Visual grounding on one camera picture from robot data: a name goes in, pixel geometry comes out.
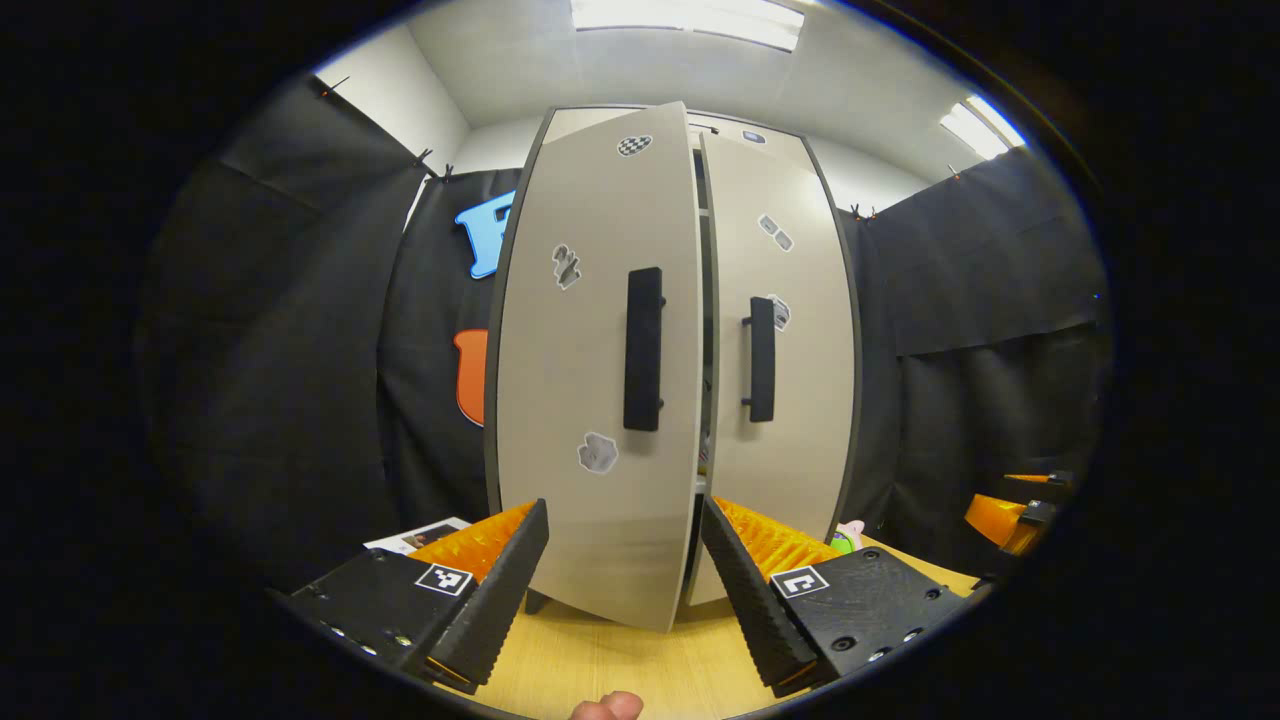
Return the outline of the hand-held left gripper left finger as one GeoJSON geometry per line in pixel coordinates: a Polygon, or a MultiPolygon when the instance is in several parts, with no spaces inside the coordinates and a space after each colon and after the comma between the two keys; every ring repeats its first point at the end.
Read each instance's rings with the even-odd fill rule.
{"type": "Polygon", "coordinates": [[[490,680],[548,539],[547,501],[538,498],[411,553],[366,548],[270,596],[385,673],[476,691],[490,680]]]}

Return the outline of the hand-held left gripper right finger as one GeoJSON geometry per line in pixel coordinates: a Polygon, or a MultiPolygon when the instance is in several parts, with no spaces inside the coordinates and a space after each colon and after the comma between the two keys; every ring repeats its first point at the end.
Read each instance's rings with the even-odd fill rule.
{"type": "Polygon", "coordinates": [[[863,678],[966,609],[964,596],[883,547],[840,553],[727,500],[704,500],[700,533],[777,697],[863,678]]]}

